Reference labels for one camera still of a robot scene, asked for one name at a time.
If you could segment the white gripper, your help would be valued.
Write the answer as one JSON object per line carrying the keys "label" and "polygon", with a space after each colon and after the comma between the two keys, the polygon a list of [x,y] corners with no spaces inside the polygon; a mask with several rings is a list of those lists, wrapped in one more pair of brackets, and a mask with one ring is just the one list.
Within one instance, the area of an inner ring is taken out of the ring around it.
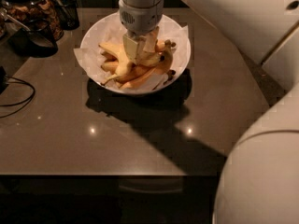
{"label": "white gripper", "polygon": [[119,6],[121,24],[130,33],[135,34],[123,36],[124,50],[132,63],[139,64],[144,51],[155,51],[159,34],[157,25],[163,16],[164,0],[149,7],[133,7],[120,0]]}

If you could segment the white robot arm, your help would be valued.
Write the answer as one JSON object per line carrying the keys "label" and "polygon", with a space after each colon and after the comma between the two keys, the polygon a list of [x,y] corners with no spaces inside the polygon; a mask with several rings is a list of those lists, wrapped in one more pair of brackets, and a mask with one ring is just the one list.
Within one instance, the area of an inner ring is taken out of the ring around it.
{"label": "white robot arm", "polygon": [[147,109],[163,152],[126,174],[217,175],[213,224],[299,224],[298,0],[181,0],[194,41],[191,112],[175,129]]}

